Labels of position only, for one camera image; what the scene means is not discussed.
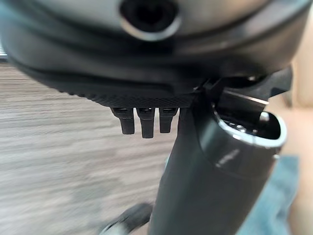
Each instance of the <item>wooden floor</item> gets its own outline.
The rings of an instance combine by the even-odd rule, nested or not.
[[[154,201],[176,125],[143,140],[136,121],[123,136],[109,108],[0,64],[0,234],[96,235]]]

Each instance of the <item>floor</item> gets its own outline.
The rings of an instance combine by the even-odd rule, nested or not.
[[[301,158],[295,235],[313,230],[313,111],[270,110],[289,129],[284,153]],[[0,234],[96,235],[104,221],[136,202],[154,201],[171,134],[123,136],[108,108],[49,89],[0,63]],[[145,234],[146,228],[136,235]]]

